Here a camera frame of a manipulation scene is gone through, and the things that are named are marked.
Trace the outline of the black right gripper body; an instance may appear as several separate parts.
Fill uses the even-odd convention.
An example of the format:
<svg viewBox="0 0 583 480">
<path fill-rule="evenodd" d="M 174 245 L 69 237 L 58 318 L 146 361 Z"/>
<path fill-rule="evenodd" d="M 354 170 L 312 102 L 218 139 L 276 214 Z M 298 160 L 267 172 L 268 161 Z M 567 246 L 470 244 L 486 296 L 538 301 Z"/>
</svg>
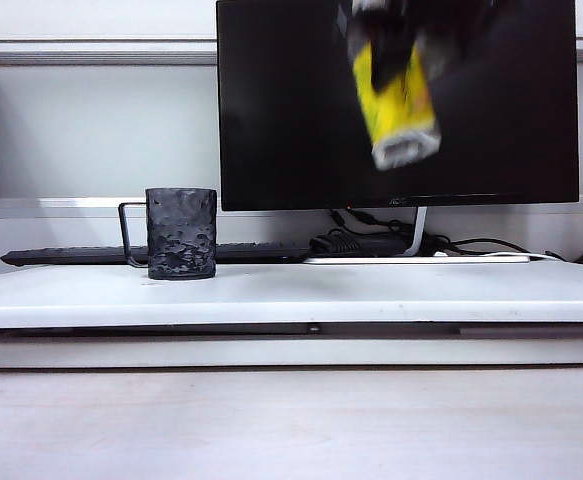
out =
<svg viewBox="0 0 583 480">
<path fill-rule="evenodd" d="M 352 19 L 369 28 L 418 30 L 481 25 L 500 1 L 353 1 Z"/>
</svg>

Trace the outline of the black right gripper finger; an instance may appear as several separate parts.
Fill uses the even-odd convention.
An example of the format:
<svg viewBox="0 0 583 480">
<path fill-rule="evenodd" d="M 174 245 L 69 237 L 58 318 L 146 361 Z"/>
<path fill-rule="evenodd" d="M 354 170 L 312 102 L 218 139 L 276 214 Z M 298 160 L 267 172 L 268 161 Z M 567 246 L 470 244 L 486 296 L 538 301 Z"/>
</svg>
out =
<svg viewBox="0 0 583 480">
<path fill-rule="evenodd" d="M 448 73 L 459 62 L 459 46 L 450 28 L 425 27 L 416 37 L 425 77 L 435 81 Z"/>
<path fill-rule="evenodd" d="M 415 43 L 415 27 L 410 17 L 378 17 L 368 26 L 371 44 L 371 85 L 375 92 L 385 89 L 405 71 Z"/>
</svg>

